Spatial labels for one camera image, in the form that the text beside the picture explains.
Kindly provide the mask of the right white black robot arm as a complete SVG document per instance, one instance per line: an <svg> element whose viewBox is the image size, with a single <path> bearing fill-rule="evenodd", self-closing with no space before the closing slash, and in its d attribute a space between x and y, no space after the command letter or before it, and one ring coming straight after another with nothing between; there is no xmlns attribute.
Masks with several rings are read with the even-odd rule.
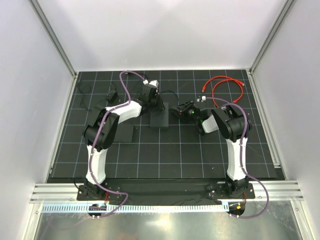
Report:
<svg viewBox="0 0 320 240"><path fill-rule="evenodd" d="M193 123L202 136L220 132L226 141L228 156L224 194L230 198L243 196L249 187L246 146L252 127L245 112L234 103L210 109L201 108L192 100L173 106L170 111L180 120Z"/></svg>

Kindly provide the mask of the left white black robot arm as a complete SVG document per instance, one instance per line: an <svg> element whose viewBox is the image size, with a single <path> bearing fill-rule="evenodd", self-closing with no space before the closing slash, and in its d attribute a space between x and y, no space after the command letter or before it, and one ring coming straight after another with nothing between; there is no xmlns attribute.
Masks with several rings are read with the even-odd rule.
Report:
<svg viewBox="0 0 320 240"><path fill-rule="evenodd" d="M88 152L88 168L81 192L94 200L106 194L102 183L106 179L105 164L108 149L113 144L118 125L151 112L165 110L157 80L143 82L141 93L123 104L113 107L97 106L84 129L83 136Z"/></svg>

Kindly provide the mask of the black network switch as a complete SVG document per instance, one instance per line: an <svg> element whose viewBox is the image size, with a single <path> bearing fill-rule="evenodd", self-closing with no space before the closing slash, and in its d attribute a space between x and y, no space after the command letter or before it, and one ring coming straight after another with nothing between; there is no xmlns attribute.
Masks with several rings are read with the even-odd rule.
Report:
<svg viewBox="0 0 320 240"><path fill-rule="evenodd" d="M167 129L169 127L169 103L164 102L164 110L150 113L151 128Z"/></svg>
<svg viewBox="0 0 320 240"><path fill-rule="evenodd" d="M133 140L134 125L133 124L120 124L117 127L114 143L131 143Z"/></svg>

